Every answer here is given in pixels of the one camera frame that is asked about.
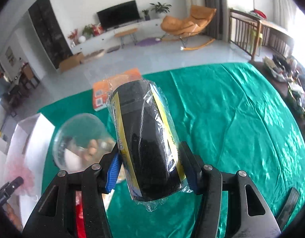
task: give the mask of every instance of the clutter of items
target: clutter of items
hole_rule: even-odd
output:
[[[273,78],[288,83],[288,100],[294,110],[305,118],[305,76],[297,70],[298,62],[293,56],[287,59],[278,55],[264,58],[264,65]]]

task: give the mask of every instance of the coffee table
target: coffee table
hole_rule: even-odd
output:
[[[120,44],[122,46],[122,48],[124,48],[125,44],[124,44],[124,37],[127,35],[130,35],[132,41],[134,42],[134,45],[137,44],[137,38],[136,38],[136,32],[138,31],[138,28],[132,28],[126,31],[122,31],[119,33],[116,33],[114,35],[114,37],[119,37],[120,38]]]

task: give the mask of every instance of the qr code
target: qr code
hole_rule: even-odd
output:
[[[97,107],[99,107],[99,106],[102,106],[103,105],[103,98],[97,98],[96,100],[95,100],[95,105],[97,106]]]
[[[103,94],[103,92],[101,90],[98,90],[95,92],[96,97],[101,96],[102,94]]]

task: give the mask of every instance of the green satin tablecloth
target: green satin tablecloth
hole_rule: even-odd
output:
[[[226,63],[148,74],[165,94],[179,139],[204,162],[220,171],[245,170],[274,215],[291,187],[301,197],[290,220],[305,202],[305,144],[277,91],[250,64]],[[55,133],[78,113],[92,113],[116,137],[107,109],[95,112],[92,91],[67,97],[39,112],[55,125]],[[42,190],[57,174],[49,146]],[[107,217],[115,238],[190,237],[201,196],[171,195],[153,212],[131,201],[127,183],[116,185]],[[223,193],[218,237],[224,237],[227,193]]]

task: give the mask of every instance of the red object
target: red object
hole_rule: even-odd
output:
[[[262,18],[267,19],[266,15],[265,15],[263,12],[261,12],[261,11],[259,11],[259,10],[256,10],[256,9],[254,9],[254,12],[256,12],[256,13],[257,13],[259,16],[261,16]]]
[[[68,39],[75,40],[78,37],[78,29],[71,31],[71,34],[68,36]]]
[[[83,221],[82,192],[80,191],[75,192],[75,220],[78,238],[86,238]]]
[[[93,29],[93,34],[94,36],[99,36],[103,33],[104,29],[102,28],[102,26],[96,26],[92,24],[92,29]]]

